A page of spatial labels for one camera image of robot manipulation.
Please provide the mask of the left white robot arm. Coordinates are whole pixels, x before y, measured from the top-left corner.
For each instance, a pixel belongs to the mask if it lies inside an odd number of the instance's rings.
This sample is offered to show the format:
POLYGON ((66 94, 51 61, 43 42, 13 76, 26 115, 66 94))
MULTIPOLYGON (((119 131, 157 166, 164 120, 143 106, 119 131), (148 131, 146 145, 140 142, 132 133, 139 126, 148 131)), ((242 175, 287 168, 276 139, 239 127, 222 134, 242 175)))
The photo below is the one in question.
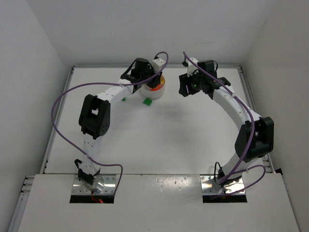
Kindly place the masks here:
POLYGON ((137 58, 120 76, 115 86, 95 96, 89 94, 85 97, 79 125, 87 159, 74 162, 78 168, 78 177, 89 187, 95 186, 95 176, 100 173, 100 166, 94 159, 100 154, 103 135, 110 127, 112 105, 134 94, 143 84, 151 88, 161 84, 160 78, 165 65, 166 61, 162 58, 155 57, 151 61, 137 58))

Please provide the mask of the green lego plate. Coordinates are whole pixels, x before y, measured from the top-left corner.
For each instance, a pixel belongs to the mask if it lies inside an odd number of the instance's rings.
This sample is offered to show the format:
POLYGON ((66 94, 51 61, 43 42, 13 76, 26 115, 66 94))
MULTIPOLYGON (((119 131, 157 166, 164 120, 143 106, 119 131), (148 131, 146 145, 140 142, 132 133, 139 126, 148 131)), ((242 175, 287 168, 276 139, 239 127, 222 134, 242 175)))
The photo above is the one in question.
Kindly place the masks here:
POLYGON ((151 106, 151 104, 153 103, 153 101, 149 98, 144 99, 143 104, 147 105, 147 106, 151 106))

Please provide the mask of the orange round lego piece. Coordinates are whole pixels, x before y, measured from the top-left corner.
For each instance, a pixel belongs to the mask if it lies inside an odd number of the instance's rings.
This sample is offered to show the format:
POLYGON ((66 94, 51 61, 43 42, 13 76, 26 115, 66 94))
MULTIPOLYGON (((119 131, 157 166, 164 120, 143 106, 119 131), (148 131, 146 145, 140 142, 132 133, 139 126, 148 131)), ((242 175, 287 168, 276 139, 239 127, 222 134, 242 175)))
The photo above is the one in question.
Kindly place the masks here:
POLYGON ((155 88, 150 88, 150 91, 158 91, 162 88, 162 85, 157 85, 155 88))

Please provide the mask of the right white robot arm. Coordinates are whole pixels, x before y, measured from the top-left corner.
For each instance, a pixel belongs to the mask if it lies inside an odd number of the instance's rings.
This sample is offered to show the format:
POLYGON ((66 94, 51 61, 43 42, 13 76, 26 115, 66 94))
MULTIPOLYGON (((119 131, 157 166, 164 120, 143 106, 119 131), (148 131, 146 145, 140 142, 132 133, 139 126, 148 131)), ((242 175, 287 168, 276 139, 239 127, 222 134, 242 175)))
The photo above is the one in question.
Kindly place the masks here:
POLYGON ((270 117, 260 116, 238 97, 231 83, 217 76, 213 60, 186 58, 183 66, 187 68, 187 73, 179 77, 179 93, 184 97, 205 93, 224 109, 239 130, 235 154, 220 167, 215 179, 217 184, 223 186, 240 178, 255 161, 273 150, 274 121, 270 117))

